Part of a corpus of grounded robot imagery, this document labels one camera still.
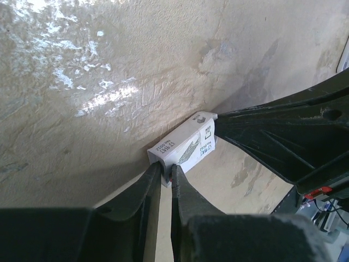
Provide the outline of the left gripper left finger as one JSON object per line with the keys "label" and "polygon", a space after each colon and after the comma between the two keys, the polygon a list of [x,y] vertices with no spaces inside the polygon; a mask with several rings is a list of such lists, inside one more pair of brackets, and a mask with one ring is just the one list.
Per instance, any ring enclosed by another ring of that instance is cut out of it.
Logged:
{"label": "left gripper left finger", "polygon": [[1,261],[144,261],[155,249],[161,165],[97,208],[1,209]]}

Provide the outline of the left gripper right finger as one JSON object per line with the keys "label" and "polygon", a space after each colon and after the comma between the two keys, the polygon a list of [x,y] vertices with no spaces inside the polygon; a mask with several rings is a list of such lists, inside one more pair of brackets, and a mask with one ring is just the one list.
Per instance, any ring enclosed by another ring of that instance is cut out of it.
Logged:
{"label": "left gripper right finger", "polygon": [[172,167],[174,261],[329,261],[317,228],[289,214],[227,215]]}

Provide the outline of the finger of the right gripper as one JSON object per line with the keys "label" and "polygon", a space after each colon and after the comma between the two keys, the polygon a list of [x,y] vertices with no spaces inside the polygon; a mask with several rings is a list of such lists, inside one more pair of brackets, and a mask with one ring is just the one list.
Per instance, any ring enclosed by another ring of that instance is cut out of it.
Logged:
{"label": "finger of the right gripper", "polygon": [[348,71],[301,92],[218,116],[215,135],[300,194],[348,185]]}

